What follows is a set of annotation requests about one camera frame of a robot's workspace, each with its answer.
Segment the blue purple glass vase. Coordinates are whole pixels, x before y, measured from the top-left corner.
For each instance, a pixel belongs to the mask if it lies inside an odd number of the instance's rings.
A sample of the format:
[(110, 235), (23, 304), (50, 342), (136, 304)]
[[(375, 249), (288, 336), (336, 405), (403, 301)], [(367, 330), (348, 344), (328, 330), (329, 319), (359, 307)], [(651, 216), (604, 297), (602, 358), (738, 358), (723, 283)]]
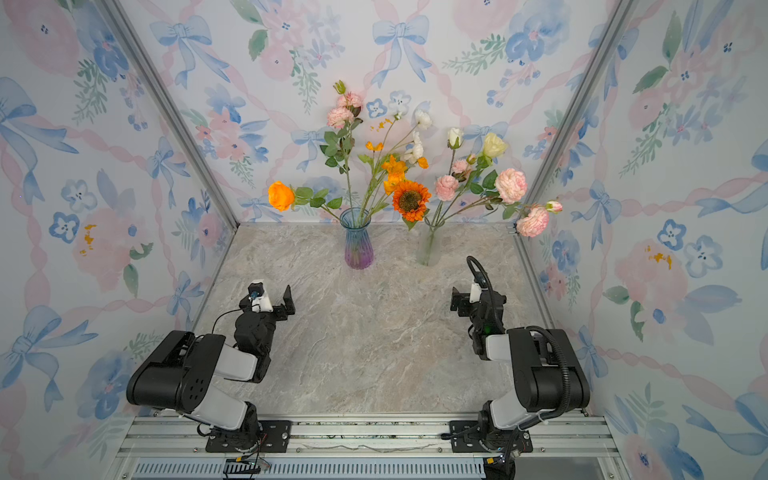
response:
[(358, 207), (346, 209), (341, 217), (345, 230), (344, 259), (348, 267), (364, 270), (374, 262), (374, 249), (368, 233), (370, 216)]

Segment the large orange ranunculus stem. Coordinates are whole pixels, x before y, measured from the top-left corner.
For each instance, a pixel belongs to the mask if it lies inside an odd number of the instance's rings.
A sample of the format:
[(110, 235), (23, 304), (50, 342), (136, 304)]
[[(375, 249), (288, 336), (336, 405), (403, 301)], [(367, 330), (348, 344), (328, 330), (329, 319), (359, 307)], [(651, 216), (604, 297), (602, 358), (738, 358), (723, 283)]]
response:
[(321, 221), (339, 222), (342, 210), (354, 200), (349, 191), (326, 187), (290, 186), (275, 181), (267, 188), (268, 204), (280, 213), (313, 212)]

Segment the clear frosted glass vase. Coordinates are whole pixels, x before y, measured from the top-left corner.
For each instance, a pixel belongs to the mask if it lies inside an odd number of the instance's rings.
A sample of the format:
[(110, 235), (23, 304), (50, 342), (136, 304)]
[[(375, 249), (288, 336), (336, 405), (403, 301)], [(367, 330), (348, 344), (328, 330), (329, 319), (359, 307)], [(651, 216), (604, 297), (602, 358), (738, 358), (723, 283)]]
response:
[(440, 260), (441, 253), (442, 238), (440, 229), (438, 227), (423, 224), (416, 252), (417, 262), (423, 266), (435, 266)]

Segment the orange poppy flower stem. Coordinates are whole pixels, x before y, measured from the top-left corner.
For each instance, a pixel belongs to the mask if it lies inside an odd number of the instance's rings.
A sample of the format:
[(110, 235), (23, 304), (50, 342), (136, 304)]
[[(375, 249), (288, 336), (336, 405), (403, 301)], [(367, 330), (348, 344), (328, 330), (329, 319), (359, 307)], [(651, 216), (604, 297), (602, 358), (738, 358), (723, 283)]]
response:
[(405, 153), (385, 152), (381, 142), (368, 141), (365, 149), (366, 153), (358, 158), (370, 168), (371, 179), (363, 195), (362, 207), (373, 214), (388, 205), (395, 187), (406, 180), (411, 163)]

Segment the pink orange bud stem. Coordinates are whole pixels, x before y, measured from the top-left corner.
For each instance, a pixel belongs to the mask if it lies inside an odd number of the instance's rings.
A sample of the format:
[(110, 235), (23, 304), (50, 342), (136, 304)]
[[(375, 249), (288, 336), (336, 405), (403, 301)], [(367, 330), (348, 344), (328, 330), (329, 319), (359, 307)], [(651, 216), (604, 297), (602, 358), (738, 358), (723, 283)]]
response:
[(364, 212), (372, 215), (392, 205), (407, 220), (422, 220), (432, 195), (425, 185), (407, 178), (410, 165), (406, 161), (394, 154), (379, 160), (370, 155), (359, 155), (358, 159), (371, 168), (372, 174), (363, 197)]

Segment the cream rose flower stem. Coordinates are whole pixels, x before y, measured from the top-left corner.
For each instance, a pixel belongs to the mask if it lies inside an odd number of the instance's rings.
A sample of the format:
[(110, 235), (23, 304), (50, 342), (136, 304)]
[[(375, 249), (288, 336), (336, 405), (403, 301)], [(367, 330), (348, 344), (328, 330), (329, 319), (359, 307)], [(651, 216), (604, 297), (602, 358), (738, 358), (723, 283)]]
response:
[(486, 196), (495, 191), (498, 173), (492, 166), (507, 148), (508, 144), (500, 136), (488, 133), (483, 138), (483, 146), (478, 154), (456, 161), (452, 167), (452, 176), (459, 182), (457, 195), (472, 193)]

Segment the white flower stem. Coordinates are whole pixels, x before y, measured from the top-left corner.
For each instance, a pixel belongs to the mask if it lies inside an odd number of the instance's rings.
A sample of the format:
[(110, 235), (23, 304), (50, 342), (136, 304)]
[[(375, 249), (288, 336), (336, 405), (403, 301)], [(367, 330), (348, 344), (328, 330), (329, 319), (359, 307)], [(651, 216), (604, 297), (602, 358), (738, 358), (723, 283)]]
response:
[(411, 163), (411, 168), (417, 166), (418, 168), (426, 169), (428, 161), (425, 157), (421, 131), (427, 130), (432, 126), (432, 118), (427, 111), (417, 109), (413, 115), (414, 125), (410, 127), (400, 140), (390, 140), (389, 137), (393, 133), (394, 128), (399, 126), (402, 120), (403, 118), (397, 114), (392, 119), (386, 119), (381, 124), (385, 132), (384, 140), (381, 142), (384, 144), (384, 150), (385, 152), (405, 153), (408, 155), (407, 159)]

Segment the pink rose flower stem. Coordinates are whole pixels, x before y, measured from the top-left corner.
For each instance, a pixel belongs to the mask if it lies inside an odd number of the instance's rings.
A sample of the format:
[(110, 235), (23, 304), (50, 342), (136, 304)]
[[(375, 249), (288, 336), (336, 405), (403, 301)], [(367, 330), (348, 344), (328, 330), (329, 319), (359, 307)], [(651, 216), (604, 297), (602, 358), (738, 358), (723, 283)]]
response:
[(354, 130), (362, 124), (362, 97), (353, 92), (343, 80), (333, 84), (337, 95), (335, 105), (326, 115), (329, 131), (324, 134), (325, 146), (321, 148), (326, 165), (336, 168), (346, 181), (348, 205), (353, 206), (352, 182), (349, 159), (355, 145)]

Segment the white rosebud stem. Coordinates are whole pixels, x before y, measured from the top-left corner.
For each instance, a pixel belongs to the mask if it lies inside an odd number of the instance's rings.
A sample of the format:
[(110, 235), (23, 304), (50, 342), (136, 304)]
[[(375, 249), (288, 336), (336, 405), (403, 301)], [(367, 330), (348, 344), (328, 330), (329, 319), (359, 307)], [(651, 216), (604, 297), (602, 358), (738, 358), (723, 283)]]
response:
[(463, 130), (458, 127), (452, 127), (448, 131), (447, 146), (451, 150), (451, 160), (448, 167), (448, 174), (453, 174), (453, 166), (457, 151), (463, 144)]

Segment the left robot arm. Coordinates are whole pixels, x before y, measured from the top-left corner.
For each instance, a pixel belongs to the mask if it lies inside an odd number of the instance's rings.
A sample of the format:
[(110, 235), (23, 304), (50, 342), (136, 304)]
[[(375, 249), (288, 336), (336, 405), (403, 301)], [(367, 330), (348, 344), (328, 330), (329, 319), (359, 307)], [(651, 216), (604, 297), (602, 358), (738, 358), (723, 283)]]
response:
[(261, 382), (271, 364), (277, 324), (294, 315), (296, 307), (290, 287), (282, 302), (274, 304), (264, 285), (253, 282), (238, 311), (232, 346), (217, 333), (170, 332), (130, 378), (127, 401), (173, 410), (210, 426), (213, 432), (256, 436), (256, 407), (226, 394), (213, 380)]

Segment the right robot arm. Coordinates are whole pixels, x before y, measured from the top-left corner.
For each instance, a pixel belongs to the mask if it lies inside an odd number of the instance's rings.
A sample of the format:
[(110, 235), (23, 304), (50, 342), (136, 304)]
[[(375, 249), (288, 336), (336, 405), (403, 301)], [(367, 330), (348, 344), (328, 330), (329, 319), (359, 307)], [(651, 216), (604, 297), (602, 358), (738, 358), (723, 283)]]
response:
[(505, 302), (505, 296), (476, 283), (468, 293), (451, 292), (450, 310), (470, 320), (474, 353), (509, 364), (513, 381), (508, 393), (483, 405), (476, 421), (449, 423), (441, 438), (455, 453), (530, 453), (533, 427), (590, 403), (589, 382), (565, 331), (506, 329), (500, 323)]

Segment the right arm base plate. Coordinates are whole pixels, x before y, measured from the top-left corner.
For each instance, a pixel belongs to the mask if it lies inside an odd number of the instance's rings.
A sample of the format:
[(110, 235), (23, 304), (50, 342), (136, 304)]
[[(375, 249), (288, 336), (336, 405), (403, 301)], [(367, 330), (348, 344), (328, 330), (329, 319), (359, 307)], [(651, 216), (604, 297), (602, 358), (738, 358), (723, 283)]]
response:
[(498, 456), (533, 452), (528, 432), (481, 426), (477, 420), (452, 420), (448, 426), (449, 431), (443, 433), (441, 438), (450, 442), (453, 453), (488, 453)]

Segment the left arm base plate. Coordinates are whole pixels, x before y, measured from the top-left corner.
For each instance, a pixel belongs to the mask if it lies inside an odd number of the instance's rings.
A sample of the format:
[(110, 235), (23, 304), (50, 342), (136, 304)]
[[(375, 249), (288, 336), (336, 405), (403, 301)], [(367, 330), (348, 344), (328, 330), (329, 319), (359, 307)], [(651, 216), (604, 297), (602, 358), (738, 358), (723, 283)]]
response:
[(285, 453), (291, 437), (290, 420), (262, 420), (236, 431), (213, 428), (207, 453)]

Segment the aluminium front rail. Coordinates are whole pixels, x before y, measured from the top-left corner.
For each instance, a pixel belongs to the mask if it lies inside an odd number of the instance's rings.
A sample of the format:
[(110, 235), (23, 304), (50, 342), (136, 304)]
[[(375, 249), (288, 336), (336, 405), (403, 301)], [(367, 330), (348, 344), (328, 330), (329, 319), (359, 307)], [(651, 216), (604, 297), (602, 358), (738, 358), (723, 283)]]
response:
[(207, 450), (203, 429), (171, 415), (133, 421), (109, 479), (626, 479), (601, 417), (575, 412), (480, 437), (453, 414), (265, 415), (251, 454)]

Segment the left corner aluminium post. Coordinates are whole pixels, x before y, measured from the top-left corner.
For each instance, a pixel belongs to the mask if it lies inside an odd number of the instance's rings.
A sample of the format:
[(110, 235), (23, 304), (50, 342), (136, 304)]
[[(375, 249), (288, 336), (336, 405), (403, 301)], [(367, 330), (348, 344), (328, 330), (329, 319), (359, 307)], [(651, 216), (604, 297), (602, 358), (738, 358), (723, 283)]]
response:
[(179, 142), (203, 186), (208, 190), (214, 205), (223, 215), (225, 223), (233, 230), (237, 230), (239, 221), (216, 181), (213, 170), (197, 149), (191, 131), (187, 128), (180, 110), (120, 2), (107, 0), (96, 1), (95, 4), (107, 24), (113, 29), (121, 46), (125, 48), (127, 56), (135, 63), (138, 72), (146, 81), (149, 94), (160, 110), (162, 119), (166, 121), (169, 130)]

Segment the corner aluminium post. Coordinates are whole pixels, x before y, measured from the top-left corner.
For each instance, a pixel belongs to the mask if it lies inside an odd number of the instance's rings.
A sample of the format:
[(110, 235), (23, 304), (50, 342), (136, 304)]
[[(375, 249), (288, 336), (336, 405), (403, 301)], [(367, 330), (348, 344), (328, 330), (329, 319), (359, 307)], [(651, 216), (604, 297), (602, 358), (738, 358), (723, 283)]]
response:
[(208, 190), (214, 205), (223, 215), (225, 223), (233, 230), (237, 230), (239, 221), (216, 181), (213, 170), (197, 149), (191, 131), (187, 128), (180, 110), (120, 2), (107, 0), (96, 1), (95, 4), (107, 24), (113, 29), (121, 46), (125, 48), (127, 56), (135, 63), (138, 72), (146, 81), (149, 94), (160, 110), (162, 119), (166, 121), (169, 130), (179, 142), (203, 186)]
[(616, 46), (627, 28), (628, 18), (631, 16), (635, 6), (636, 1), (633, 0), (620, 0), (616, 2), (614, 10), (608, 17), (605, 27), (598, 37), (599, 42), (593, 50), (581, 80), (574, 90), (571, 102), (565, 110), (563, 122), (558, 133), (555, 135), (552, 146), (548, 149), (548, 153), (545, 155), (542, 166), (533, 182), (529, 184), (528, 194), (525, 197), (527, 203), (534, 203), (537, 200), (543, 199), (543, 191), (546, 184), (557, 168), (560, 157), (565, 151), (566, 144), (571, 135), (577, 130), (581, 116), (592, 99), (597, 81), (607, 69), (607, 63), (615, 53)]

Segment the right corner aluminium post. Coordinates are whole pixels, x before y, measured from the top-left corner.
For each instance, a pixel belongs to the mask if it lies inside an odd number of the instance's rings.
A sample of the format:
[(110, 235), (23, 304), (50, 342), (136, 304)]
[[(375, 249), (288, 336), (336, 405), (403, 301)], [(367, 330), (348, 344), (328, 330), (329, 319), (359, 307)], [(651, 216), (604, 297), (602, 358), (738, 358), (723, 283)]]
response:
[(537, 200), (543, 199), (543, 191), (546, 184), (557, 168), (560, 157), (565, 151), (566, 144), (571, 135), (577, 130), (581, 116), (592, 99), (597, 81), (607, 69), (607, 63), (615, 53), (616, 46), (627, 28), (628, 18), (631, 16), (635, 6), (636, 1), (633, 0), (620, 0), (616, 2), (614, 10), (608, 17), (605, 27), (598, 37), (599, 42), (593, 50), (581, 80), (574, 90), (571, 102), (565, 110), (563, 122), (558, 133), (555, 135), (552, 146), (548, 149), (548, 153), (545, 155), (542, 166), (533, 182), (529, 184), (528, 194), (525, 197), (527, 203), (534, 203)]

